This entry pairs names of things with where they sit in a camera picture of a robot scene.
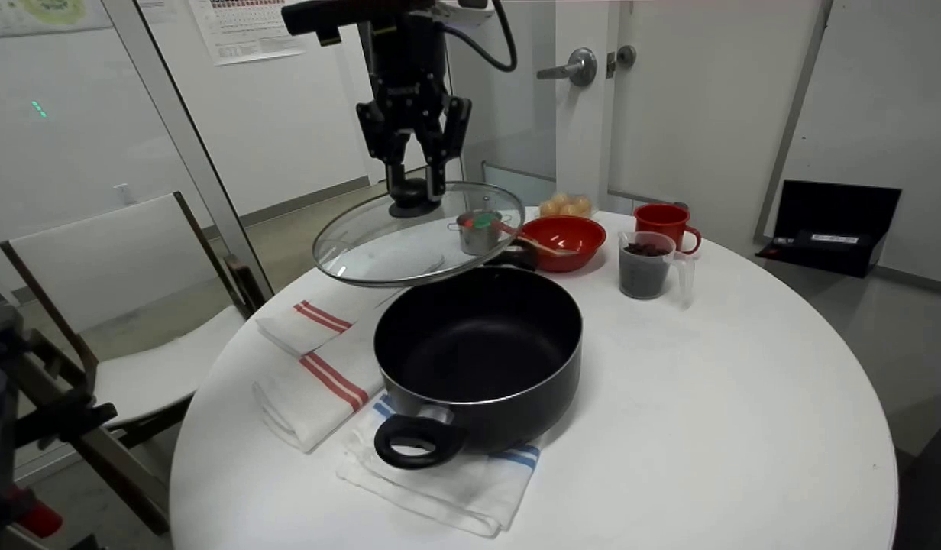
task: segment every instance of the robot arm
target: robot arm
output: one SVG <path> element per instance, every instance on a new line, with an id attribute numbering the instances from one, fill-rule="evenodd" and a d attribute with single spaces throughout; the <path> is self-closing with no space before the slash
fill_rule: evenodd
<path id="1" fill-rule="evenodd" d="M 320 46 L 338 42 L 343 25 L 358 25 L 373 82 L 373 102 L 358 104 L 358 123 L 368 155 L 384 161 L 394 216 L 418 216 L 440 204 L 446 161 L 462 155 L 468 136 L 469 102 L 450 96 L 442 82 L 442 35 L 456 30 L 440 25 L 438 7 L 440 0 L 304 0 L 281 11 L 289 35 L 317 35 Z M 478 13 L 487 0 L 462 0 L 462 11 Z M 422 182 L 410 182 L 404 168 L 410 136 L 428 161 Z"/>

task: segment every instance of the red mug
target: red mug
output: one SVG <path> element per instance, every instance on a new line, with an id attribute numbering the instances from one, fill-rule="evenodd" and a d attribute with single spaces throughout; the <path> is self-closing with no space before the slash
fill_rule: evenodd
<path id="1" fill-rule="evenodd" d="M 633 212 L 636 213 L 636 229 L 639 233 L 662 233 L 670 236 L 677 250 L 693 255 L 701 245 L 701 233 L 695 233 L 693 226 L 686 226 L 690 212 L 685 204 L 672 204 L 672 202 L 646 202 L 640 209 Z"/>

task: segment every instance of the black box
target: black box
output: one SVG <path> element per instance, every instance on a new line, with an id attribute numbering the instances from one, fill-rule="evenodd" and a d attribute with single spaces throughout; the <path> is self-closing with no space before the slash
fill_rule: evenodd
<path id="1" fill-rule="evenodd" d="M 891 226 L 902 190 L 786 182 L 766 260 L 863 277 Z"/>

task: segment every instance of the clear glass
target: clear glass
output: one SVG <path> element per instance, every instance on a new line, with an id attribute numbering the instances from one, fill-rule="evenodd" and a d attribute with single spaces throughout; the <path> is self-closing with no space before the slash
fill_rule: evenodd
<path id="1" fill-rule="evenodd" d="M 633 299 L 672 299 L 677 309 L 693 302 L 695 255 L 680 255 L 662 233 L 619 233 L 618 284 Z"/>
<path id="2" fill-rule="evenodd" d="M 487 183 L 450 183 L 438 212 L 390 216 L 390 197 L 375 197 L 328 224 L 314 266 L 345 284 L 425 284 L 473 269 L 502 255 L 524 224 L 523 202 Z"/>

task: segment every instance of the cup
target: cup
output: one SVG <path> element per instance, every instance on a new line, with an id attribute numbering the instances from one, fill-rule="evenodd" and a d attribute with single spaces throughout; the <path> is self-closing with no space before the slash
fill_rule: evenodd
<path id="1" fill-rule="evenodd" d="M 693 299 L 693 256 L 662 233 L 619 233 L 619 294 L 633 299 L 672 297 L 686 309 Z"/>
<path id="2" fill-rule="evenodd" d="M 662 294 L 674 242 L 662 233 L 619 233 L 619 294 L 657 299 Z"/>
<path id="3" fill-rule="evenodd" d="M 693 255 L 701 245 L 701 233 L 686 226 L 690 212 L 674 202 L 646 202 L 633 212 L 639 233 L 662 233 L 670 236 L 680 255 Z"/>
<path id="4" fill-rule="evenodd" d="M 502 242 L 502 213 L 497 212 L 468 212 L 459 216 L 462 250 L 468 256 L 491 256 Z"/>

